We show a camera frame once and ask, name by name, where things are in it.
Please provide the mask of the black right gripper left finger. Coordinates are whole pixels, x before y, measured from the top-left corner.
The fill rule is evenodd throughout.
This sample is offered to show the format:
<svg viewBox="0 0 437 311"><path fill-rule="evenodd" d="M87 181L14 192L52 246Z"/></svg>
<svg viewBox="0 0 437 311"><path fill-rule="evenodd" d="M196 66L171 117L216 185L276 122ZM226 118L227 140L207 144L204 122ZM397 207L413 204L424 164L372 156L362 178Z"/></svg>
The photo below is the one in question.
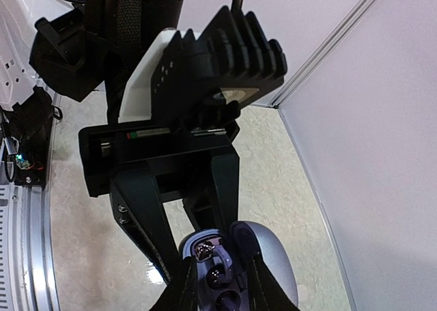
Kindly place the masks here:
<svg viewBox="0 0 437 311"><path fill-rule="evenodd" d="M181 272L175 275L150 311L198 310L197 262L187 257Z"/></svg>

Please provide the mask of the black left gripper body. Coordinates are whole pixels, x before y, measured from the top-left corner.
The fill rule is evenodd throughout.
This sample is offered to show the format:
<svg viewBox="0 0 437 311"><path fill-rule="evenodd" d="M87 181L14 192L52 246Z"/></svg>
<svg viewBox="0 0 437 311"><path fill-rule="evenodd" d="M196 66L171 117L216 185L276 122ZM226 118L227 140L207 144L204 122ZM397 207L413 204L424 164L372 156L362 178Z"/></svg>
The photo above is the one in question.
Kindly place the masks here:
<svg viewBox="0 0 437 311"><path fill-rule="evenodd" d="M223 129L170 133L148 121L88 126L79 131L79 151L88 194L110 190L122 170L146 168L163 202L182 200L196 229L217 228L212 213L212 157L236 153L236 122Z"/></svg>

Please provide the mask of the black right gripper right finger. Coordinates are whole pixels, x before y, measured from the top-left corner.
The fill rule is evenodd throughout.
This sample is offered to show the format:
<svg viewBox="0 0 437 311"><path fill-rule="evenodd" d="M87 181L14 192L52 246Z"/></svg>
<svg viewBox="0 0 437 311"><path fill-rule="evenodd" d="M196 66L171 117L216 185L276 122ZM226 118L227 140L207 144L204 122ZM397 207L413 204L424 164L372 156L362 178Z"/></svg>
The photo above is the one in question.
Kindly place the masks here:
<svg viewBox="0 0 437 311"><path fill-rule="evenodd" d="M298 311L268 269L260 254L254 255L246 267L249 310Z"/></svg>

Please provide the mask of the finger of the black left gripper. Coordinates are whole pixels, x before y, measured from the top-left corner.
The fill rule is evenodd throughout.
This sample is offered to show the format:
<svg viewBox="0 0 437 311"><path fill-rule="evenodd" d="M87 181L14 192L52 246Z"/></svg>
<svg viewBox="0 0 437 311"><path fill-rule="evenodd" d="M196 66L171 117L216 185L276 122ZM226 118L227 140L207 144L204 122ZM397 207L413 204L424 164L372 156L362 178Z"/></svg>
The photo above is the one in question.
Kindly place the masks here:
<svg viewBox="0 0 437 311"><path fill-rule="evenodd" d="M229 229L238 219L240 159L236 153L212 157L212 213L216 227Z"/></svg>
<svg viewBox="0 0 437 311"><path fill-rule="evenodd" d="M148 170L118 172L110 180L115 221L155 266L165 283L182 267L158 183Z"/></svg>

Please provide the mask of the blue earbud charging case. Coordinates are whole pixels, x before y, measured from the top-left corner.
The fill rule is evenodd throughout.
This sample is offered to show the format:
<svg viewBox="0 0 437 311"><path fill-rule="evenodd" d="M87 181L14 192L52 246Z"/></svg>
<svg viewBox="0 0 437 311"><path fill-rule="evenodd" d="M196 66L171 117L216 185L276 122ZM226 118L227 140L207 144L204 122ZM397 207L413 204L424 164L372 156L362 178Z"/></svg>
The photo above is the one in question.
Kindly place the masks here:
<svg viewBox="0 0 437 311"><path fill-rule="evenodd" d="M204 229L188 235L179 246L181 257L197 265L198 310L248 310L247 262L257 253L269 274L294 307L298 290L287 252L276 234L252 221L237 221L229 233Z"/></svg>

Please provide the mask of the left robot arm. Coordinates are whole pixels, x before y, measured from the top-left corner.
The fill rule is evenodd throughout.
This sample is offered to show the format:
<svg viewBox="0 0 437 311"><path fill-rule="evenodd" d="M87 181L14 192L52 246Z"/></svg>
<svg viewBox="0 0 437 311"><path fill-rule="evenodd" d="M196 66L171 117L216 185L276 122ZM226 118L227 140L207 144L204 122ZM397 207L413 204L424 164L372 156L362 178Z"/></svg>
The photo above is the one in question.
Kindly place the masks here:
<svg viewBox="0 0 437 311"><path fill-rule="evenodd" d="M103 83L108 122L79 133L90 196L111 197L120 226L166 280L191 257L211 288L229 286L240 270L228 232L238 216L231 142L241 108L224 90L240 74L233 16L242 0L222 8L199 37L171 30L183 0L67 2L69 12L34 25L27 66L42 85L1 112L18 150L5 159L5 177L44 185L48 124L63 117L49 92L82 101ZM152 45L167 32L147 74Z"/></svg>

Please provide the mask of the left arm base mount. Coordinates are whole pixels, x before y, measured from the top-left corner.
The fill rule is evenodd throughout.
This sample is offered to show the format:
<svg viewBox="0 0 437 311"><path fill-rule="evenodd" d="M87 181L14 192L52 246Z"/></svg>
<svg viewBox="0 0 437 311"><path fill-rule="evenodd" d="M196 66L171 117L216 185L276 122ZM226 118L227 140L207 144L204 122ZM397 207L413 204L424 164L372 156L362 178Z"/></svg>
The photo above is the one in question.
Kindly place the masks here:
<svg viewBox="0 0 437 311"><path fill-rule="evenodd" d="M16 103L11 111L1 110L1 137L5 178L18 186L45 187L48 154L54 121L62 120L62 110L51 95L34 86L32 95Z"/></svg>

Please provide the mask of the aluminium front rail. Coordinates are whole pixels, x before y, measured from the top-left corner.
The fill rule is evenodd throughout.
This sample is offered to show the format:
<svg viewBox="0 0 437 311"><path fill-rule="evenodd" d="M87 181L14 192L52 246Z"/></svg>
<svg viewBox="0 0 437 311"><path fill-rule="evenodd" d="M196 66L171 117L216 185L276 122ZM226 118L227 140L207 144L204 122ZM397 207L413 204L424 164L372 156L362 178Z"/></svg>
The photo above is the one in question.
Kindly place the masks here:
<svg viewBox="0 0 437 311"><path fill-rule="evenodd" d="M1 309L59 310L49 183L8 182L1 162Z"/></svg>

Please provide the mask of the left aluminium corner post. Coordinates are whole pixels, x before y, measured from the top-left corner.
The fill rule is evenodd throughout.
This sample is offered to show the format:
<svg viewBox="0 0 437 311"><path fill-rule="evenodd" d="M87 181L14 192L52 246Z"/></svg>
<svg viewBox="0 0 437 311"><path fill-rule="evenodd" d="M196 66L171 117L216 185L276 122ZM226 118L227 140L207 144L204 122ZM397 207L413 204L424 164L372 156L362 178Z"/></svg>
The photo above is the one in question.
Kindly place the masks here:
<svg viewBox="0 0 437 311"><path fill-rule="evenodd" d="M288 79L266 102L257 101L257 107L278 109L291 95L314 73L319 65L340 45L346 36L358 25L359 21L379 0L358 0L354 7L327 35L322 43L307 58L303 65Z"/></svg>

